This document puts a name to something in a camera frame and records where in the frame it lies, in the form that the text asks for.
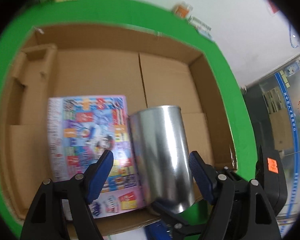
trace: cardboard insert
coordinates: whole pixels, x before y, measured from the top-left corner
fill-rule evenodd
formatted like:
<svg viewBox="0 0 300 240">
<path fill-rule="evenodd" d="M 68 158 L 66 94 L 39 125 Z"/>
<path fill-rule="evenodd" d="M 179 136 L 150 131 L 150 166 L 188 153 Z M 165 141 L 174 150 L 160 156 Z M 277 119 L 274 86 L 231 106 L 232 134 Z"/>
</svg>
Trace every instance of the cardboard insert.
<svg viewBox="0 0 300 240">
<path fill-rule="evenodd" d="M 179 105 L 189 150 L 197 150 L 218 168 L 236 168 L 222 98 L 200 51 L 171 38 L 119 27 L 73 24 L 41 29 L 44 34 L 33 33 L 16 56 L 0 106 L 2 190 L 20 219 L 42 180 L 51 177 L 49 97 L 123 94 L 128 114 Z M 197 187 L 194 190 L 201 199 Z M 141 209 L 96 223 L 103 235 L 110 235 L 157 219 Z"/>
</svg>

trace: white wall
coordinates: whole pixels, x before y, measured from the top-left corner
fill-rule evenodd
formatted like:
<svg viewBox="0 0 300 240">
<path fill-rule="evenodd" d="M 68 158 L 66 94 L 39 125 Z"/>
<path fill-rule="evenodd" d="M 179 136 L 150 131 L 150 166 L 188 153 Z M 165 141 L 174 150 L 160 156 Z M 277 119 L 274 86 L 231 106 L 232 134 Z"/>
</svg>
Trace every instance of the white wall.
<svg viewBox="0 0 300 240">
<path fill-rule="evenodd" d="M 212 27 L 240 86 L 248 85 L 300 53 L 289 41 L 288 23 L 281 13 L 268 11 L 266 0 L 141 0 L 171 10 L 185 1 L 192 14 Z"/>
</svg>

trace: orange sticker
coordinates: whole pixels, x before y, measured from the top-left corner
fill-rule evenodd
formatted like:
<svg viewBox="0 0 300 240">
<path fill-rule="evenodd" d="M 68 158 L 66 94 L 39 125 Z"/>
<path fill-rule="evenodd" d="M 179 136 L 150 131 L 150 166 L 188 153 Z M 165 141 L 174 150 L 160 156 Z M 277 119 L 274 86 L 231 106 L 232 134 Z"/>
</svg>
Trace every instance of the orange sticker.
<svg viewBox="0 0 300 240">
<path fill-rule="evenodd" d="M 125 124 L 117 124 L 114 126 L 114 133 L 125 133 L 127 132 L 127 126 Z"/>
<path fill-rule="evenodd" d="M 82 101 L 82 109 L 84 111 L 89 111 L 90 110 L 90 100 L 89 98 L 84 98 Z"/>
<path fill-rule="evenodd" d="M 71 137 L 76 137 L 77 133 L 75 131 L 75 128 L 66 128 L 63 131 L 63 137 L 65 138 L 71 138 Z"/>
<path fill-rule="evenodd" d="M 277 161 L 271 158 L 268 158 L 268 169 L 274 173 L 278 173 Z"/>
</svg>

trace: magazine cover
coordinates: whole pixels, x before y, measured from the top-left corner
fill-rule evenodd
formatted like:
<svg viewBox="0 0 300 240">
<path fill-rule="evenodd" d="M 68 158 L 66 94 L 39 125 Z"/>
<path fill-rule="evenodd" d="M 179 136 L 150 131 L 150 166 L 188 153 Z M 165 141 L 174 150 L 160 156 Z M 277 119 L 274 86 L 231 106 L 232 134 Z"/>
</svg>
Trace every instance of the magazine cover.
<svg viewBox="0 0 300 240">
<path fill-rule="evenodd" d="M 90 205 L 94 218 L 144 207 L 127 127 L 125 96 L 50 98 L 48 142 L 55 181 L 68 180 L 96 163 L 105 150 L 114 165 L 97 200 Z M 63 201 L 71 220 L 69 204 Z"/>
</svg>

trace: red sign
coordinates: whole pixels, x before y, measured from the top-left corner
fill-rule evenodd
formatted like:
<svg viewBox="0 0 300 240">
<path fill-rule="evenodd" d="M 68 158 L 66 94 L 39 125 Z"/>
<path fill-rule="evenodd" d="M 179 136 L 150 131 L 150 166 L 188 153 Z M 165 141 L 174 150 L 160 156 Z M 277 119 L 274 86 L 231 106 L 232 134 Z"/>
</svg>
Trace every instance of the red sign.
<svg viewBox="0 0 300 240">
<path fill-rule="evenodd" d="M 68 165 L 79 166 L 79 158 L 78 156 L 68 156 Z"/>
<path fill-rule="evenodd" d="M 92 112 L 88 113 L 77 113 L 77 122 L 93 122 Z"/>
<path fill-rule="evenodd" d="M 97 98 L 97 109 L 104 109 L 105 108 L 105 100 L 104 98 Z"/>
<path fill-rule="evenodd" d="M 131 158 L 120 159 L 119 162 L 120 162 L 120 167 L 130 167 L 130 166 L 132 166 Z"/>
<path fill-rule="evenodd" d="M 278 7 L 277 7 L 272 1 L 268 0 L 268 3 L 269 3 L 269 9 L 270 9 L 270 12 L 271 12 L 272 14 L 275 14 L 275 13 L 277 13 L 278 11 L 280 11 L 280 10 L 278 9 Z"/>
<path fill-rule="evenodd" d="M 113 124 L 117 125 L 118 124 L 118 111 L 116 109 L 112 109 L 112 120 Z"/>
<path fill-rule="evenodd" d="M 134 192 L 132 191 L 132 192 L 129 192 L 127 194 L 120 196 L 119 199 L 120 199 L 120 202 L 136 200 L 136 196 L 134 195 Z"/>
</svg>

